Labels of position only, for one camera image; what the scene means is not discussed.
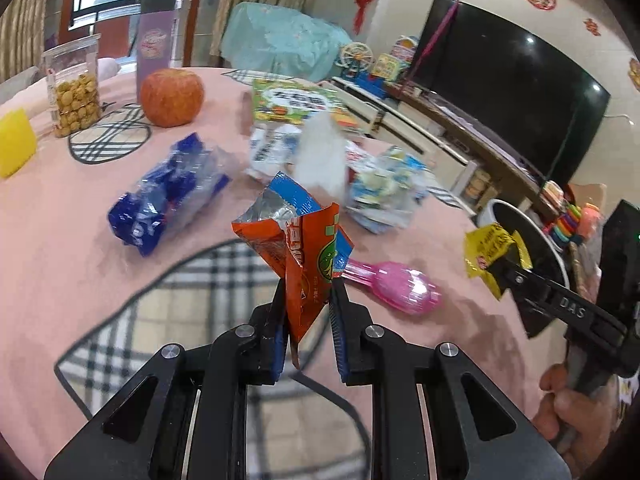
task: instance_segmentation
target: light blue cover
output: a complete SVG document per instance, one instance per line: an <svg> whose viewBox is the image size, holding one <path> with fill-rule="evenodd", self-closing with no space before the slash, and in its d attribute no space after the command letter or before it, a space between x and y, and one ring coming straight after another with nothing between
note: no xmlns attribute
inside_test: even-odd
<svg viewBox="0 0 640 480"><path fill-rule="evenodd" d="M220 45L239 70L260 70L317 82L334 64L349 35L298 10L242 2L234 7Z"/></svg>

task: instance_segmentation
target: television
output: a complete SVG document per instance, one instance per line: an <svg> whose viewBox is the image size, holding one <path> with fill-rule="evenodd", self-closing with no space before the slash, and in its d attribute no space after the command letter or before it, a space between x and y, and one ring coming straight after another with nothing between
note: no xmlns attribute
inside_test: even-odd
<svg viewBox="0 0 640 480"><path fill-rule="evenodd" d="M433 1L409 74L453 3ZM477 129L519 164L560 186L589 149L610 97L546 41L469 4L460 4L412 81L478 121Z"/></svg>

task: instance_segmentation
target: pink plastic object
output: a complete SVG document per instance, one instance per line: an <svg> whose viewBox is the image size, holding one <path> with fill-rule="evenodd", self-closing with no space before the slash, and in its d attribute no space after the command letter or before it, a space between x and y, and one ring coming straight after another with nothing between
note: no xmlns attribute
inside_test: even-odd
<svg viewBox="0 0 640 480"><path fill-rule="evenodd" d="M367 285L380 300L406 314L430 312L440 302L440 291L436 285L419 270L397 262L370 266L349 259L342 276Z"/></svg>

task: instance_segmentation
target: red apple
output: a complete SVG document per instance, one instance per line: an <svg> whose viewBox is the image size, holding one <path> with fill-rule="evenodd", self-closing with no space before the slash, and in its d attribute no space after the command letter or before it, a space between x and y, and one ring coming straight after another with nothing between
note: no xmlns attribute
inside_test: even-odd
<svg viewBox="0 0 640 480"><path fill-rule="evenodd" d="M162 68L153 72L140 87L140 105L156 126L173 128L194 120L202 108L204 85L193 72Z"/></svg>

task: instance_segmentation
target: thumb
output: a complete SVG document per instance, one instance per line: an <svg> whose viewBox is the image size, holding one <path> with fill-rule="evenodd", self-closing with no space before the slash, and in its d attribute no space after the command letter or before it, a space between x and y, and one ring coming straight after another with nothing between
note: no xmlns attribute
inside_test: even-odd
<svg viewBox="0 0 640 480"><path fill-rule="evenodd" d="M562 420L578 433L588 433L599 428L600 413L597 403L573 390L560 390L554 399L554 409Z"/></svg>

